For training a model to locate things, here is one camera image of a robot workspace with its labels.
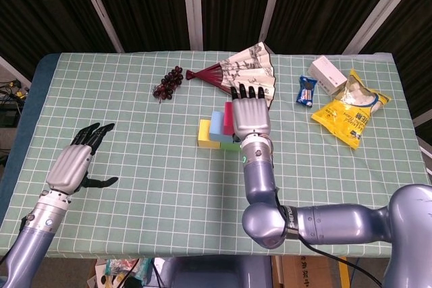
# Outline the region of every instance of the foam block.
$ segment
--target foam block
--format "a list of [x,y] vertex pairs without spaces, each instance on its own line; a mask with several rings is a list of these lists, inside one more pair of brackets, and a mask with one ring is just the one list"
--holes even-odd
[[228,151],[241,151],[240,143],[221,143],[221,149],[222,150],[228,150]]
[[219,142],[210,140],[210,122],[208,119],[200,120],[200,127],[198,130],[198,146],[200,148],[220,148]]
[[223,134],[231,136],[234,134],[234,121],[232,117],[231,101],[227,101],[225,103],[225,114],[223,114]]
[[232,143],[232,136],[223,134],[223,115],[221,111],[214,111],[211,114],[210,140]]

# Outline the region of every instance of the pink foam block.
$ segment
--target pink foam block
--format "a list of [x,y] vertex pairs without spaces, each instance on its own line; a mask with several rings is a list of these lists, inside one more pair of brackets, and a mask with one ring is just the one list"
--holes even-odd
[[234,134],[234,121],[232,115],[232,102],[225,103],[225,113],[223,114],[223,133],[225,135]]

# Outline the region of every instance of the green grid tablecloth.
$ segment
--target green grid tablecloth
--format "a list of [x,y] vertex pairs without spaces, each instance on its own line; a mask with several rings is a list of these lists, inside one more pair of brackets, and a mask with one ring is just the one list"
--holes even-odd
[[[0,253],[14,242],[20,218],[47,188],[45,177],[62,148],[80,128],[114,122],[89,177],[119,176],[119,181],[72,197],[49,256],[309,254],[298,241],[269,251],[247,237],[241,226],[248,203],[240,153],[197,147],[199,120],[222,111],[228,96],[197,79],[184,80],[173,100],[159,104],[152,96],[153,86],[175,65],[198,71],[231,54],[62,54],[0,230]],[[368,87],[393,101],[376,112],[354,151],[311,120],[331,100],[320,88],[312,109],[295,103],[298,78],[316,57],[272,55],[277,90],[271,137],[281,203],[377,208],[401,185],[427,183],[394,62],[328,57],[346,75],[354,68]],[[345,256],[391,252],[386,243],[323,249]]]

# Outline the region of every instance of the yellow foam block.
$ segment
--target yellow foam block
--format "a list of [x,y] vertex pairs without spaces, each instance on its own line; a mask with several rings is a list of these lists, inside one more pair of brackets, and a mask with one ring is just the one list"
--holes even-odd
[[219,142],[210,141],[210,123],[209,119],[200,120],[200,128],[198,130],[198,146],[200,148],[220,148]]

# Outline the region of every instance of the green foam block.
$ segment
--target green foam block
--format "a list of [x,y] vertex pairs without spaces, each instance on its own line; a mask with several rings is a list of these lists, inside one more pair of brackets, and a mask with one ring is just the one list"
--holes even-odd
[[239,143],[223,143],[221,142],[221,150],[241,151]]

